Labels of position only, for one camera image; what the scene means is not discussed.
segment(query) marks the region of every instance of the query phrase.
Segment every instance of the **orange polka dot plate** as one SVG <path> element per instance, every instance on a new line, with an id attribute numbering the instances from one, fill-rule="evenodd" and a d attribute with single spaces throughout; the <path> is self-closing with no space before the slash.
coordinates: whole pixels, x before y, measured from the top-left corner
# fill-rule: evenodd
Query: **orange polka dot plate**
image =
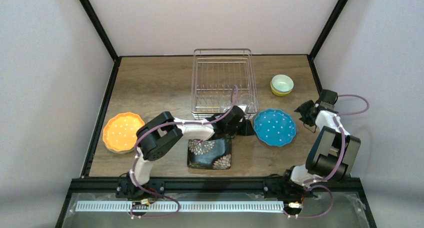
<path id="1" fill-rule="evenodd" d="M 103 129 L 104 145 L 111 152 L 130 152 L 137 141 L 136 132 L 144 125 L 145 122 L 138 114 L 132 112 L 117 114 Z"/>

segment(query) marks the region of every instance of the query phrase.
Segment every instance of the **blue plate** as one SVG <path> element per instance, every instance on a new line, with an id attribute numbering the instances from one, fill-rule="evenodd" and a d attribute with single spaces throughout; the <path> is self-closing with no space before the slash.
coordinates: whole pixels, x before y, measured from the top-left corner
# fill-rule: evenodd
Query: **blue plate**
<path id="1" fill-rule="evenodd" d="M 254 118 L 254 131 L 259 140 L 269 146 L 282 147 L 296 136 L 292 117 L 280 109 L 262 110 Z"/>

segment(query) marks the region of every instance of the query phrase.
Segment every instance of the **white flower pattern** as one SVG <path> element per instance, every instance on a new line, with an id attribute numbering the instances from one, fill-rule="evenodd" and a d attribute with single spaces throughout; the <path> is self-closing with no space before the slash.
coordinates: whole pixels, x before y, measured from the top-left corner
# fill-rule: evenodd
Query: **white flower pattern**
<path id="1" fill-rule="evenodd" d="M 231 167 L 231 154 L 227 154 L 219 158 L 213 163 L 214 170 L 227 170 Z"/>
<path id="2" fill-rule="evenodd" d="M 215 141 L 203 141 L 199 139 L 191 139 L 188 141 L 188 148 L 196 156 L 204 155 L 209 153 L 215 147 Z"/>

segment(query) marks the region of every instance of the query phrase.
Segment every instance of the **wire dish rack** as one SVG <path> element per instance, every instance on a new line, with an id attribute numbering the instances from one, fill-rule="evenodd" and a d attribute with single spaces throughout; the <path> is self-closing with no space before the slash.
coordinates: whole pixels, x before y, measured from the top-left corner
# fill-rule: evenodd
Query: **wire dish rack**
<path id="1" fill-rule="evenodd" d="M 246 119 L 253 118 L 259 106 L 251 50 L 194 50 L 191 113 L 195 119 L 224 113 L 231 105 L 234 85 L 238 86 L 237 105 Z"/>

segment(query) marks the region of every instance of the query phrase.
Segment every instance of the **wood grain tabletop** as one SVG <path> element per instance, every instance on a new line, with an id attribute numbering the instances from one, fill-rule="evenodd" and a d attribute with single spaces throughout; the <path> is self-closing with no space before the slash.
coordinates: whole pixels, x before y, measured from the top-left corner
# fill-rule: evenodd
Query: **wood grain tabletop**
<path id="1" fill-rule="evenodd" d="M 307 100 L 318 98 L 306 55 L 254 56 L 259 109 L 282 109 L 293 117 L 297 135 L 283 147 L 271 147 L 253 136 L 236 136 L 232 141 L 231 168 L 202 170 L 187 167 L 187 140 L 180 140 L 163 158 L 155 161 L 152 177 L 263 177 L 283 174 L 291 166 L 304 164 L 318 133 L 312 133 L 298 120 L 294 110 Z M 192 120 L 191 85 L 193 58 L 124 57 L 113 88 L 103 126 L 119 113 L 139 114 L 147 123 L 163 111 Z M 294 89 L 286 96 L 275 96 L 270 82 L 277 74 L 293 79 Z M 127 172 L 134 152 L 117 154 L 102 141 L 94 154 L 89 175 L 115 177 Z"/>

